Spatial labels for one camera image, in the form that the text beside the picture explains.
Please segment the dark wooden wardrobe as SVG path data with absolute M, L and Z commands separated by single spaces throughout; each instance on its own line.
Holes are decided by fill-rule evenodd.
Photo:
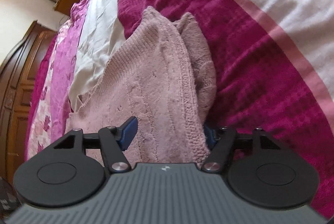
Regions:
M 24 162 L 35 78 L 55 35 L 54 30 L 33 21 L 1 64 L 1 177 L 9 183 Z

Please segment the pink floral striped bedspread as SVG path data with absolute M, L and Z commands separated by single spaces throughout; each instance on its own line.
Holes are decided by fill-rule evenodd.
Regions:
M 149 6 L 174 22 L 194 16 L 216 71 L 205 119 L 262 127 L 311 164 L 312 207 L 333 216 L 333 0 L 80 0 L 35 82 L 26 160 L 61 138 L 105 66 Z

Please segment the pink knitted cardigan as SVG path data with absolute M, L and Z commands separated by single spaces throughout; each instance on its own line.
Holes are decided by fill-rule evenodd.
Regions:
M 66 128 L 97 132 L 135 116 L 138 131 L 125 151 L 131 165 L 201 164 L 209 152 L 203 124 L 215 96 L 215 67 L 194 16 L 172 22 L 149 6 Z

